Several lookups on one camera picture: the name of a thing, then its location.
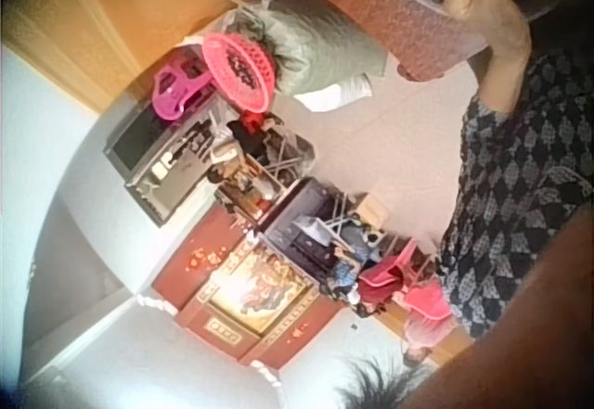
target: baseboard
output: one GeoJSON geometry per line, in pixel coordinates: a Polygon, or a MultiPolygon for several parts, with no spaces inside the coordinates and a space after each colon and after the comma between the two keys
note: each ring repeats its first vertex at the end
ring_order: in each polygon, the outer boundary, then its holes
{"type": "Polygon", "coordinates": [[[64,367],[134,303],[136,299],[130,291],[121,288],[25,349],[20,382],[29,385],[49,367],[64,367]]]}

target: red patterned surface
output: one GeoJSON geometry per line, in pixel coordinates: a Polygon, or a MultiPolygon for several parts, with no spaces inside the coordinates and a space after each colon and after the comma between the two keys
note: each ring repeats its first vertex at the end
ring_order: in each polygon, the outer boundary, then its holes
{"type": "Polygon", "coordinates": [[[414,0],[329,0],[419,81],[437,78],[484,48],[482,37],[414,0]]]}
{"type": "Polygon", "coordinates": [[[187,325],[187,329],[194,335],[198,336],[199,339],[208,342],[216,349],[223,351],[224,353],[235,358],[236,360],[245,355],[254,345],[258,343],[259,340],[258,337],[243,329],[231,318],[227,318],[221,315],[220,313],[214,312],[213,309],[208,305],[202,307],[196,313],[192,321],[187,325]],[[239,333],[241,335],[241,341],[236,345],[231,345],[228,342],[224,342],[222,339],[206,330],[205,326],[212,316],[226,324],[236,333],[239,333]]]}
{"type": "Polygon", "coordinates": [[[289,362],[342,308],[333,300],[318,296],[309,308],[295,320],[258,360],[274,369],[289,362]]]}
{"type": "Polygon", "coordinates": [[[152,286],[181,310],[243,238],[235,219],[218,203],[206,213],[165,265],[152,286]]]}

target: bag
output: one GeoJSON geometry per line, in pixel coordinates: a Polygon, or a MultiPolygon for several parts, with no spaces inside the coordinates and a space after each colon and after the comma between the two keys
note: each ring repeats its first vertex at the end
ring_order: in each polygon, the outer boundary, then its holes
{"type": "Polygon", "coordinates": [[[294,96],[325,89],[363,73],[383,76],[387,52],[326,0],[275,0],[269,9],[241,8],[226,17],[273,56],[276,89],[294,96]]]}

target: deity painting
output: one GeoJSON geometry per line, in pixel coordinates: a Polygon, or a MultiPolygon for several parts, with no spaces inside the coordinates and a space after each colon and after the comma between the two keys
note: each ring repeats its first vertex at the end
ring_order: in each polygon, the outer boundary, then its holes
{"type": "Polygon", "coordinates": [[[211,302],[259,334],[307,285],[287,260],[262,244],[233,273],[216,280],[220,288],[211,302]]]}

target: argyle pattern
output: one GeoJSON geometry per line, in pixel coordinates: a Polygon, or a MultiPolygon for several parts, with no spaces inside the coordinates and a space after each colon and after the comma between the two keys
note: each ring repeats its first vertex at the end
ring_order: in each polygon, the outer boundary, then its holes
{"type": "Polygon", "coordinates": [[[532,60],[510,116],[471,100],[438,274],[452,312],[474,338],[503,314],[539,253],[592,200],[592,72],[579,53],[555,50],[532,60]]]}

